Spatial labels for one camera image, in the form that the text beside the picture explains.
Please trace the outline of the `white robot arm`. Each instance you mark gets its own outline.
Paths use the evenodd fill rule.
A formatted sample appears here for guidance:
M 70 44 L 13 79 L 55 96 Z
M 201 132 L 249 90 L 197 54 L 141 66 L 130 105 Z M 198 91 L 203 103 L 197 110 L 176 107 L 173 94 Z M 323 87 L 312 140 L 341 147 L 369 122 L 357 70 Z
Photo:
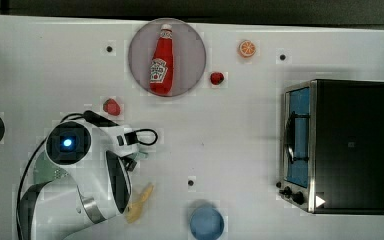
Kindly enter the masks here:
M 15 221 L 18 240 L 66 237 L 129 212 L 130 173 L 142 154 L 143 131 L 93 111 L 65 116 L 35 153 L 66 174 L 24 189 L 20 179 Z

